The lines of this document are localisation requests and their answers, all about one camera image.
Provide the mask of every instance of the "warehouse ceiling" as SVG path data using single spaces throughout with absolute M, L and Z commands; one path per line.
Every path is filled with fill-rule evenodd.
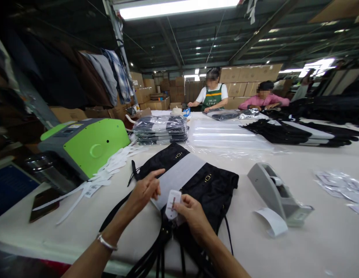
M 128 61 L 135 70 L 149 73 L 268 61 L 294 68 L 320 58 L 359 58 L 355 18 L 308 23 L 331 0 L 295 1 L 298 4 L 288 13 L 277 16 L 286 0 L 258 0 L 254 24 L 246 15 L 247 2 L 234 8 L 123 21 Z M 96 53 L 99 47 L 117 49 L 102 0 L 18 0 L 7 14 L 17 24 L 79 49 Z M 261 29 L 273 20 L 272 28 Z

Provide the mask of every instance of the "black bag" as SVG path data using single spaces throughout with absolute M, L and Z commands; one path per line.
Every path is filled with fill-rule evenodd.
M 135 164 L 132 161 L 132 176 L 134 176 L 136 180 L 141 180 L 151 171 L 161 168 L 165 168 L 166 171 L 168 171 L 188 154 L 189 151 L 180 145 L 171 144 L 164 150 L 154 155 L 142 167 L 140 167 L 139 173 L 137 173 Z M 215 233 L 218 234 L 218 230 L 223 219 L 225 219 L 228 228 L 226 213 L 230 207 L 233 190 L 237 188 L 238 181 L 239 176 L 237 174 L 205 163 L 203 167 L 201 167 L 201 169 L 185 185 L 183 185 L 181 192 L 182 194 L 191 195 L 201 203 L 211 227 Z M 118 209 L 127 201 L 129 195 L 130 193 L 109 213 L 108 217 L 101 226 L 100 232 L 110 223 Z M 164 277 L 164 247 L 171 239 L 172 234 L 181 246 L 182 270 L 184 275 L 186 273 L 186 268 L 183 250 L 186 250 L 190 257 L 198 265 L 199 271 L 204 273 L 205 277 L 217 277 L 211 262 L 206 259 L 206 253 L 195 242 L 193 236 L 191 235 L 188 224 L 184 223 L 179 227 L 173 228 L 173 223 L 168 221 L 164 211 L 165 207 L 161 210 L 162 225 L 157 239 L 126 277 L 145 277 L 152 269 L 155 261 L 157 261 L 156 277 L 159 277 L 160 265 L 162 277 Z

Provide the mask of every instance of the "woman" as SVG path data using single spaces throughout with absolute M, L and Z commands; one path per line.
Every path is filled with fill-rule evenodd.
M 265 106 L 265 110 L 269 110 L 275 107 L 289 106 L 289 99 L 282 98 L 272 93 L 273 90 L 272 81 L 262 82 L 257 89 L 257 95 L 251 97 L 246 102 L 239 105 L 240 110 L 257 108 L 262 111 L 261 106 Z
M 207 73 L 207 86 L 204 87 L 195 102 L 189 102 L 188 107 L 196 107 L 202 105 L 202 111 L 208 113 L 212 109 L 224 109 L 228 102 L 227 87 L 219 84 L 220 68 L 212 68 Z

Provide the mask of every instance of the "stack of packaged bags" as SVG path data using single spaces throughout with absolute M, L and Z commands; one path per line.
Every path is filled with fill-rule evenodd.
M 145 116 L 133 125 L 140 145 L 161 145 L 187 141 L 187 119 L 183 116 Z

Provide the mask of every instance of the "worker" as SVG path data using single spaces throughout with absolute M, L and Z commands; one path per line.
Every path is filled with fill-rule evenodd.
M 160 184 L 156 176 L 163 174 L 164 171 L 165 169 L 153 171 L 137 182 L 125 205 L 100 234 L 100 239 L 97 238 L 92 242 L 67 270 L 63 278 L 101 277 L 112 253 L 112 249 L 102 242 L 117 246 L 119 238 L 128 224 L 151 198 L 157 199 L 157 196 L 160 195 Z M 194 239 L 207 251 L 219 276 L 225 278 L 250 277 L 217 237 L 201 204 L 189 195 L 182 195 L 182 201 L 183 204 L 175 204 L 174 208 L 186 219 Z
M 274 84 L 272 81 L 262 82 L 258 86 L 257 95 L 240 104 L 239 109 L 245 110 L 257 108 L 259 111 L 262 111 L 262 106 L 264 106 L 265 110 L 269 110 L 275 107 L 289 106 L 289 99 L 279 97 L 272 93 L 273 86 Z
M 195 102 L 189 102 L 188 107 L 202 105 L 202 111 L 208 113 L 212 109 L 224 109 L 228 102 L 227 87 L 219 82 L 220 68 L 212 68 L 207 72 L 207 86 L 204 87 Z

